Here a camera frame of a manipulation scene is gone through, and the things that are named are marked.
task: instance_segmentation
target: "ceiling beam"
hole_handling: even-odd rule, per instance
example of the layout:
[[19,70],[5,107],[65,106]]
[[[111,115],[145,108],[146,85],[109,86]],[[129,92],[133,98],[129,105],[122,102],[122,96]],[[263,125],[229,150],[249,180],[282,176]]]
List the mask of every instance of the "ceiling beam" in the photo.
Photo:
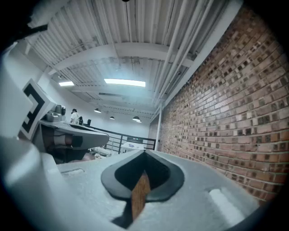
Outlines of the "ceiling beam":
[[97,100],[97,99],[91,99],[88,102],[98,104],[98,105],[111,105],[111,106],[134,108],[139,111],[150,111],[152,113],[154,113],[155,111],[155,108],[153,106],[146,106],[146,105],[140,105],[140,104],[130,104],[130,103],[125,103],[125,102],[114,102],[114,101]]
[[[143,57],[149,59],[165,60],[168,52],[168,46],[152,43],[141,43],[141,42],[123,42],[115,44],[117,53],[120,57]],[[173,53],[170,62],[173,62],[176,56],[176,52]],[[115,51],[112,44],[107,44],[104,46],[94,47],[73,56],[62,60],[60,63],[55,65],[55,69],[49,72],[49,74],[56,73],[57,70],[62,70],[64,68],[70,67],[75,64],[86,62],[89,60],[99,60],[102,58],[115,57]],[[186,58],[183,62],[183,66],[190,67],[193,61]]]
[[114,108],[113,106],[112,107],[103,106],[101,108],[101,111],[112,112],[114,116],[116,116],[115,113],[126,114],[128,116],[138,116],[138,117],[141,118],[141,120],[143,120],[142,118],[151,119],[151,117],[152,117],[152,114],[143,113],[143,112],[140,112],[140,111],[129,111],[129,110],[126,110],[126,109]]
[[[132,97],[144,97],[144,98],[152,98],[154,96],[154,92],[147,91],[144,89],[139,89],[136,87],[130,86],[98,86],[98,87],[79,87],[74,86],[69,88],[72,92],[94,92],[95,94],[98,93],[109,93],[109,94],[118,94],[124,96],[132,96]],[[162,100],[167,99],[167,94],[165,94]]]

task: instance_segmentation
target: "white wall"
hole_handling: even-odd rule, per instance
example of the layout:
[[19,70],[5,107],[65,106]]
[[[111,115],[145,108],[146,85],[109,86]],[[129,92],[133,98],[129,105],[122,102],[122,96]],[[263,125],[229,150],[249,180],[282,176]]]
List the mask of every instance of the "white wall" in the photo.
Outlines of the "white wall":
[[95,106],[80,99],[70,91],[62,88],[53,80],[43,81],[43,78],[49,79],[36,65],[20,52],[16,46],[9,54],[4,65],[14,80],[16,85],[22,89],[27,81],[32,78],[42,89],[57,103],[66,107],[66,120],[70,120],[70,113],[73,108],[77,109],[80,116],[83,117],[84,123],[91,119],[91,126],[105,129],[113,132],[123,133],[131,136],[147,138],[149,134],[149,119],[142,118],[142,123],[132,120],[131,115],[114,113],[115,120],[109,119],[112,113],[107,114],[94,112]]
[[3,60],[7,72],[12,77],[16,85],[22,89],[29,79],[36,83],[42,75],[42,71],[29,61],[16,47],[14,47],[8,57]]
[[87,119],[91,119],[91,126],[105,129],[113,132],[128,134],[132,136],[148,137],[149,134],[149,121],[142,119],[142,123],[137,123],[132,120],[131,115],[124,115],[114,113],[115,120],[109,119],[112,113],[94,112],[95,107],[89,103],[83,101],[70,91],[62,88],[54,82],[50,81],[49,86],[45,89],[46,93],[58,104],[62,104],[66,107],[66,116],[70,117],[73,108],[77,109],[80,116],[83,117],[84,123]]

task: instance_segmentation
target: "white pillar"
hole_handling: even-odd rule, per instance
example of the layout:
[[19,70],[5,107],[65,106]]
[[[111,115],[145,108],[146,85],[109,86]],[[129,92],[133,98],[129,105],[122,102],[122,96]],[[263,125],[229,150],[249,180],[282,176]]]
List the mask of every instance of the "white pillar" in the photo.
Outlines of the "white pillar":
[[42,73],[42,75],[39,77],[39,79],[36,81],[36,83],[45,91],[47,86],[50,83],[50,80],[52,78],[52,75],[49,75],[48,72],[51,71],[51,67],[46,67],[45,71]]
[[161,121],[162,121],[162,111],[163,111],[163,105],[161,104],[159,107],[159,115],[158,115],[158,131],[157,131],[157,138],[155,141],[155,147],[154,150],[157,151],[158,150],[158,140],[159,140],[159,130],[161,127]]

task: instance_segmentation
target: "desk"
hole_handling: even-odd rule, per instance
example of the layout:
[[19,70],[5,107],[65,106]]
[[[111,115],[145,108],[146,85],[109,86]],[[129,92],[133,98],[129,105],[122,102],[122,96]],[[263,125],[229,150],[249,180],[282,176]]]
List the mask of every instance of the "desk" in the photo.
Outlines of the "desk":
[[123,150],[132,151],[132,150],[144,150],[144,144],[143,143],[132,143],[132,142],[126,142],[123,145],[121,145],[121,148]]

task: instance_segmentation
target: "pipe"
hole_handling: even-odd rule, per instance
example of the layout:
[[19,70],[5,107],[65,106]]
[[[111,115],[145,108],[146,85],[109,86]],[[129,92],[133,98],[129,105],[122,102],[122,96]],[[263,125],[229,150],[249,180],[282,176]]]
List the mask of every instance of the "pipe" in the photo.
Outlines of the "pipe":
[[168,91],[168,94],[170,94],[172,92],[172,90],[175,88],[176,84],[179,83],[180,79],[182,79],[185,75],[185,71],[182,72],[182,74],[178,77],[176,77],[173,81],[173,83],[171,85],[169,85],[169,87],[167,88],[167,90],[165,92]]
[[216,25],[218,19],[221,17],[222,11],[225,9],[225,6],[227,4],[228,2],[225,0],[218,1],[218,5],[216,9],[214,9],[214,12],[210,15],[209,21],[207,23],[207,27],[204,30],[205,32],[203,32],[201,37],[198,38],[196,46],[194,47],[194,50],[197,51],[198,53],[200,52],[199,47],[201,46],[201,44],[204,44],[206,42],[207,38],[210,36],[210,33],[212,33],[214,29],[214,25]]
[[169,5],[168,5],[168,14],[167,14],[167,17],[166,17],[166,21],[165,21],[165,25],[164,25],[164,30],[163,30],[163,38],[162,38],[162,44],[163,45],[167,45],[167,37],[168,37],[168,34],[171,33],[171,27],[172,26],[169,26],[169,22],[170,21],[174,21],[175,19],[175,14],[176,14],[176,7],[174,7],[174,4],[175,4],[175,0],[170,0],[169,2]]
[[179,31],[179,29],[181,27],[182,19],[183,19],[184,15],[185,15],[187,3],[188,3],[188,0],[184,0],[182,2],[180,14],[179,14],[179,17],[177,19],[176,28],[175,28],[175,31],[174,31],[173,36],[172,36],[172,40],[171,40],[170,47],[168,49],[167,57],[166,57],[166,60],[165,60],[165,62],[163,64],[163,69],[162,69],[161,75],[160,75],[160,77],[158,79],[158,84],[157,84],[157,87],[156,87],[155,92],[154,92],[153,102],[154,102],[154,98],[156,97],[156,94],[158,92],[158,88],[160,86],[160,83],[161,83],[161,81],[163,79],[163,75],[164,75],[165,69],[166,69],[166,67],[168,65],[168,62],[169,62],[170,58],[171,58],[173,47],[174,47],[175,42],[176,42],[177,34],[178,34],[178,31]]
[[165,92],[166,92],[166,90],[168,89],[168,87],[169,87],[169,85],[170,85],[173,77],[177,74],[177,72],[178,72],[178,70],[180,69],[182,63],[184,62],[184,60],[185,60],[185,58],[186,58],[186,56],[187,56],[187,54],[188,54],[191,46],[193,45],[193,42],[194,42],[195,39],[196,39],[197,34],[199,33],[199,31],[200,31],[200,29],[201,29],[201,27],[202,27],[202,25],[203,25],[203,23],[204,23],[207,15],[208,15],[208,12],[209,12],[209,10],[210,10],[213,2],[214,2],[214,0],[210,0],[210,1],[209,1],[208,5],[207,5],[207,7],[206,7],[206,10],[205,10],[205,12],[204,12],[204,14],[203,14],[203,17],[201,18],[201,21],[200,21],[200,23],[198,24],[198,27],[197,27],[196,31],[194,32],[193,38],[191,39],[191,42],[190,42],[190,44],[189,44],[189,46],[188,46],[188,48],[187,48],[187,50],[186,50],[186,52],[185,52],[185,54],[184,54],[184,56],[183,56],[183,58],[182,58],[180,64],[178,65],[175,73],[170,77],[170,81],[169,81],[168,85],[166,86],[165,90],[160,94],[160,97],[158,98],[157,103],[159,102],[160,98],[162,98],[163,95],[165,94]]
[[119,56],[118,56],[118,53],[117,53],[117,48],[116,48],[116,45],[114,44],[114,40],[112,38],[112,31],[111,31],[111,28],[110,28],[109,23],[108,23],[107,13],[106,13],[105,8],[104,8],[103,0],[101,0],[101,4],[102,4],[102,7],[103,7],[103,13],[104,13],[104,18],[105,18],[105,21],[106,21],[106,24],[107,24],[109,37],[110,37],[110,39],[112,41],[112,47],[113,47],[114,52],[116,54],[116,57],[117,57],[117,60],[118,60],[118,64],[121,65],[121,62],[120,62],[120,59],[119,59]]
[[158,96],[161,96],[161,95],[162,95],[163,90],[165,89],[167,83],[169,82],[169,80],[170,80],[170,78],[171,78],[171,76],[172,76],[172,74],[173,74],[173,71],[175,70],[175,67],[177,66],[177,63],[178,63],[178,61],[179,61],[179,59],[180,59],[180,57],[181,57],[181,54],[182,54],[185,46],[187,45],[187,42],[189,41],[189,37],[190,37],[190,35],[193,33],[194,28],[196,28],[196,23],[197,23],[198,18],[199,18],[199,16],[201,15],[201,12],[203,11],[204,8],[206,9],[206,4],[205,4],[203,1],[199,1],[199,2],[197,3],[197,6],[196,6],[195,11],[193,12],[193,16],[192,16],[192,18],[191,18],[191,20],[190,20],[190,23],[189,23],[189,26],[188,26],[188,28],[187,28],[187,30],[186,30],[186,34],[185,34],[185,36],[184,36],[184,38],[183,38],[183,41],[182,41],[182,43],[181,43],[181,47],[180,47],[180,49],[179,49],[178,52],[177,52],[177,55],[176,55],[176,57],[175,57],[175,60],[174,60],[174,62],[173,62],[173,64],[172,64],[172,66],[171,66],[171,69],[170,69],[170,71],[169,71],[169,73],[168,73],[168,75],[167,75],[167,78],[166,78],[166,80],[165,80],[165,82],[164,82],[164,84],[163,84],[163,87],[162,87],[162,89],[161,89],[161,91],[160,91],[160,93],[159,93]]
[[199,46],[196,46],[196,51],[197,51],[198,53],[200,53],[200,51],[203,49],[204,45],[205,45],[206,42],[208,41],[209,37],[210,37],[211,34],[213,33],[214,28],[216,27],[216,25],[218,24],[219,20],[221,19],[221,17],[222,17],[222,15],[223,15],[225,9],[227,8],[228,4],[229,4],[229,1],[225,1],[225,2],[223,3],[223,5],[222,5],[222,9],[221,9],[221,10],[218,10],[217,17],[215,18],[215,21],[214,21],[214,23],[212,24],[209,32],[206,34],[206,37],[205,37],[203,40],[201,40],[202,43],[201,43]]
[[155,147],[154,147],[155,151],[158,150],[158,137],[159,137],[159,131],[160,131],[161,122],[162,122],[162,111],[163,111],[163,105],[161,104],[160,108],[159,108],[159,116],[158,116],[158,131],[157,131],[157,137],[156,137],[156,140],[155,140]]

